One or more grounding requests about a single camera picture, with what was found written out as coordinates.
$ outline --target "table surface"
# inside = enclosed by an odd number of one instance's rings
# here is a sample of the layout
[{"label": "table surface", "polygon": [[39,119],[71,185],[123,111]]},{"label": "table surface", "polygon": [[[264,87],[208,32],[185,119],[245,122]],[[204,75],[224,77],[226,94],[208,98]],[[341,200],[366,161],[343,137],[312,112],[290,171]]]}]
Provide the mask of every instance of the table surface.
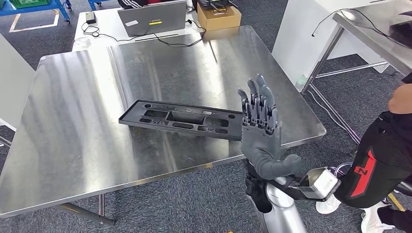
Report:
[{"label": "table surface", "polygon": [[[391,1],[356,9],[365,14],[379,30],[389,35],[390,25],[412,20],[412,17],[408,16],[395,17],[397,15],[397,13],[395,14],[395,4],[396,1]],[[403,11],[412,11],[412,7]],[[412,72],[412,49],[399,45],[372,30],[372,24],[360,13],[355,11],[344,11],[343,13],[344,15],[342,13],[335,14],[333,19],[403,75]]]},{"label": "table surface", "polygon": [[[91,24],[91,26],[95,26],[100,28],[100,33],[107,34],[110,36],[113,36],[114,38],[118,40],[128,40],[131,39],[132,37],[129,37],[127,35],[126,29],[123,26],[123,23],[120,20],[118,10],[122,10],[122,8],[115,8],[115,9],[107,9],[107,10],[100,10],[100,11],[94,11],[94,14],[96,16],[96,23]],[[186,14],[186,20],[192,20],[195,21],[199,26],[199,22],[197,21],[197,14],[196,12],[191,12],[189,14]],[[77,28],[76,28],[76,34],[74,35],[75,41],[73,42],[73,48],[72,51],[80,51],[80,50],[86,50],[94,47],[108,47],[112,45],[118,45],[118,44],[127,44],[127,43],[133,43],[136,42],[136,40],[144,40],[144,39],[155,39],[156,37],[154,35],[146,35],[146,36],[140,36],[139,38],[136,38],[135,40],[130,40],[130,41],[120,41],[117,42],[113,38],[107,37],[107,36],[99,36],[99,37],[93,37],[91,35],[84,35],[83,29],[87,28],[87,24],[83,25],[86,22],[86,12],[81,12],[79,14],[79,19],[77,21]],[[200,33],[203,30],[196,27],[196,25],[188,24],[186,23],[186,27],[184,29],[180,30],[175,30],[175,31],[169,31],[169,32],[164,32],[164,33],[156,33],[157,36],[176,36],[177,35],[186,35],[186,34],[191,34],[191,33]],[[90,46],[82,46],[81,43],[78,43],[76,40],[82,37],[86,37],[90,40]]]},{"label": "table surface", "polygon": [[118,120],[137,99],[241,111],[237,89],[257,73],[277,100],[283,148],[326,133],[250,26],[209,31],[188,48],[149,40],[43,57],[0,176],[0,217],[244,158],[238,141]]}]

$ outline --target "white sneaker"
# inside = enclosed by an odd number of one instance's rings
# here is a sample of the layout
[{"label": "white sneaker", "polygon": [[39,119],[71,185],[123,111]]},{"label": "white sneaker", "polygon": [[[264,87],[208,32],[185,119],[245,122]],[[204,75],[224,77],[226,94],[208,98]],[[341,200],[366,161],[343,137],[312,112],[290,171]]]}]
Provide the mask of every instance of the white sneaker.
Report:
[{"label": "white sneaker", "polygon": [[335,195],[331,195],[330,198],[324,202],[317,201],[316,210],[323,215],[327,215],[335,212],[341,203],[342,202],[336,199]]},{"label": "white sneaker", "polygon": [[363,209],[365,211],[365,216],[363,217],[362,224],[360,225],[360,229],[362,233],[382,233],[384,230],[390,230],[395,226],[384,224],[380,221],[378,216],[378,208],[388,206],[383,202],[379,202],[378,204]]}]

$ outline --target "cardboard box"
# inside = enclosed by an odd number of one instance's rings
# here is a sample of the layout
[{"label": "cardboard box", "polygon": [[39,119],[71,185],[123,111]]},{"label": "cardboard box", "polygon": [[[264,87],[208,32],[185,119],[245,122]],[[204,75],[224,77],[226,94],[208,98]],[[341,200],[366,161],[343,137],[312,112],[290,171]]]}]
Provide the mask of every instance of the cardboard box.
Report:
[{"label": "cardboard box", "polygon": [[240,19],[242,14],[235,7],[226,7],[227,13],[221,15],[214,15],[212,10],[204,10],[197,4],[197,19],[201,27],[207,31],[233,28],[240,26]]}]

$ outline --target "power adapter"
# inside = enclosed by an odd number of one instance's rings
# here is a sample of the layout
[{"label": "power adapter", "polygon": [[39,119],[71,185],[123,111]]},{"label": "power adapter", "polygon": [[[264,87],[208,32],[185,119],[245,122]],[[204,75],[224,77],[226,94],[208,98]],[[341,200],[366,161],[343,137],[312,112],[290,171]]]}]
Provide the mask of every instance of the power adapter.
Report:
[{"label": "power adapter", "polygon": [[96,23],[96,16],[94,15],[94,12],[86,13],[86,23],[87,24]]}]

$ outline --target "laptop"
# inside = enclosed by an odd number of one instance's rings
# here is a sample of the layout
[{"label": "laptop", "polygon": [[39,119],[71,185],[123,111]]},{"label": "laptop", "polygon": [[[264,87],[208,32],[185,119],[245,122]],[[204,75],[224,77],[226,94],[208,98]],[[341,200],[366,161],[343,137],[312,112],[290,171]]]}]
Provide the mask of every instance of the laptop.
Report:
[{"label": "laptop", "polygon": [[118,13],[129,37],[169,32],[185,28],[186,0],[119,10]]}]

